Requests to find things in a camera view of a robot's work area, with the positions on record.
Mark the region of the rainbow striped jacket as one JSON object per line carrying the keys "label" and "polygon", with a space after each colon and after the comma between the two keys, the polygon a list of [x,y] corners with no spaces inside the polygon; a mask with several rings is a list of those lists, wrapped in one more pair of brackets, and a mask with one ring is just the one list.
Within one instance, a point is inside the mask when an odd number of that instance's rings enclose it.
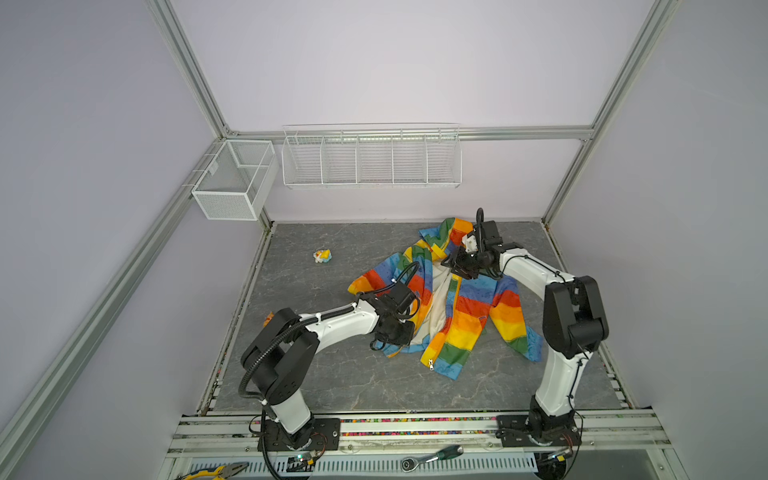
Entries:
{"label": "rainbow striped jacket", "polygon": [[472,230],[471,222],[459,218],[447,218],[437,227],[422,229],[417,243],[390,255],[349,285],[348,292],[353,295],[369,292],[390,283],[408,265],[418,265],[408,282],[421,300],[418,313],[410,320],[414,333],[404,346],[377,343],[385,355],[419,353],[424,366],[455,380],[491,323],[510,349],[532,362],[542,359],[544,340],[526,325],[515,278],[505,275],[496,280],[481,275],[463,279],[440,265],[463,246],[464,237]]}

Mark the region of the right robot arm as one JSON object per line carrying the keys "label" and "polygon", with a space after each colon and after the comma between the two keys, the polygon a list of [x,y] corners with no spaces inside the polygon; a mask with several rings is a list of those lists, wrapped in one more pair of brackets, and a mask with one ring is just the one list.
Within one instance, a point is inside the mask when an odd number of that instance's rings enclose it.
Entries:
{"label": "right robot arm", "polygon": [[609,327],[597,281],[575,277],[531,255],[516,242],[505,243],[494,221],[476,212],[471,249],[462,246],[442,263],[459,277],[511,277],[543,300],[542,329],[548,346],[544,374],[528,414],[497,418],[496,436],[505,446],[581,444],[583,423],[575,394],[583,371]]}

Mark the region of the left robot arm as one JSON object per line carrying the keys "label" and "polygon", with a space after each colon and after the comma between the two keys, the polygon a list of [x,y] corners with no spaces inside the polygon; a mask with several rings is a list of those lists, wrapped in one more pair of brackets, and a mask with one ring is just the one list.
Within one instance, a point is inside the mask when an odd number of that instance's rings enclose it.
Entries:
{"label": "left robot arm", "polygon": [[371,349],[410,344],[421,299],[408,283],[418,267],[409,264],[389,284],[335,309],[310,314],[281,309],[242,354],[238,395],[261,405],[290,448],[308,445],[316,433],[301,386],[318,352],[364,335],[372,336]]}

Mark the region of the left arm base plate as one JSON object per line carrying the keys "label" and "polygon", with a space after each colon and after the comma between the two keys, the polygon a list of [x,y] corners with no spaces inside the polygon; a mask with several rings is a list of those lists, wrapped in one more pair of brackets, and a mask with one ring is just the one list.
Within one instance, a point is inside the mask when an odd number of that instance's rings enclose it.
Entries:
{"label": "left arm base plate", "polygon": [[264,432],[263,443],[269,452],[335,451],[341,439],[341,419],[312,418],[293,434],[288,434],[281,424],[267,419],[261,430]]}

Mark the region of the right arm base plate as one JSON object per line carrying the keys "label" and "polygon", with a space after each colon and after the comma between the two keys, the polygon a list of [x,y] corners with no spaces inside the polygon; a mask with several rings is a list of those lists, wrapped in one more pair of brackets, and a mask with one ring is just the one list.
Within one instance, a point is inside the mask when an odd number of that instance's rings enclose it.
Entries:
{"label": "right arm base plate", "polygon": [[576,447],[582,444],[574,414],[498,415],[496,437],[503,447]]}

